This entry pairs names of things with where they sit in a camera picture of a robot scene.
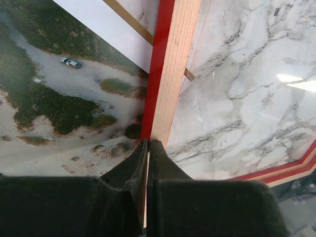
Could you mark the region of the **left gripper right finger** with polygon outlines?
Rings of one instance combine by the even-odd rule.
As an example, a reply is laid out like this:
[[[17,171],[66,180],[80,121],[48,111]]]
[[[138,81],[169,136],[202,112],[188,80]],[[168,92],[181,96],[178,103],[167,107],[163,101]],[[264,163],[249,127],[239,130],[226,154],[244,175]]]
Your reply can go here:
[[[147,183],[149,237],[285,237],[288,235],[270,188],[258,181],[190,178],[150,144]]]

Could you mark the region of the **clear acrylic frame sheet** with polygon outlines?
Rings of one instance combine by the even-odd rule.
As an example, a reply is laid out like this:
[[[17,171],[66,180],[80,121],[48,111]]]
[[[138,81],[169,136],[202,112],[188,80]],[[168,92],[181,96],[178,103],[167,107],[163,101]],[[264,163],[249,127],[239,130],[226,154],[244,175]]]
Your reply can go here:
[[[190,177],[302,161],[316,139],[316,3],[204,0],[167,153]]]

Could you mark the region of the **red wooden picture frame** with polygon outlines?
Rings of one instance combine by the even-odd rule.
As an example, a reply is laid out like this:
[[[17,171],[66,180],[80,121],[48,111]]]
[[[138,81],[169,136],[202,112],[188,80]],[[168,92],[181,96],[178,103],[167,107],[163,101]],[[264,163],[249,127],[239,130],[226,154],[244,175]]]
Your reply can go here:
[[[165,149],[183,85],[194,79],[187,64],[201,3],[202,0],[163,0],[159,4],[141,136],[162,141]],[[316,141],[302,161],[231,179],[260,180],[273,187],[308,176],[315,169]]]

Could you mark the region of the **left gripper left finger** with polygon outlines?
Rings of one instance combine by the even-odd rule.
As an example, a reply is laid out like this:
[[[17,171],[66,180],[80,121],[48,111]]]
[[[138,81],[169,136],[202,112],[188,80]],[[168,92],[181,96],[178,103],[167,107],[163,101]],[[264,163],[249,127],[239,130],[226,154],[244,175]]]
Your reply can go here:
[[[0,178],[3,237],[137,237],[143,232],[148,142],[100,177]]]

